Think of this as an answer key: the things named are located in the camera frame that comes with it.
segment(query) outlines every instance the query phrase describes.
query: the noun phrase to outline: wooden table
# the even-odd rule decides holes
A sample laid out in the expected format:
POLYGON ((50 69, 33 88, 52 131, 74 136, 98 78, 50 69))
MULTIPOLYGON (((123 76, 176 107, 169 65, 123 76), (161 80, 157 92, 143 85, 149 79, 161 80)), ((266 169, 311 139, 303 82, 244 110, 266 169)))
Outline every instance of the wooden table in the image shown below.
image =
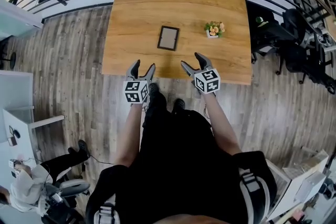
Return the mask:
POLYGON ((155 62, 155 76, 187 78, 181 60, 198 68, 194 52, 207 56, 222 82, 250 84, 251 51, 245 0, 114 0, 103 56, 103 74, 125 74, 141 60, 139 75, 155 62), (204 25, 222 21, 222 38, 204 25), (161 26, 180 29, 176 51, 158 49, 161 26))

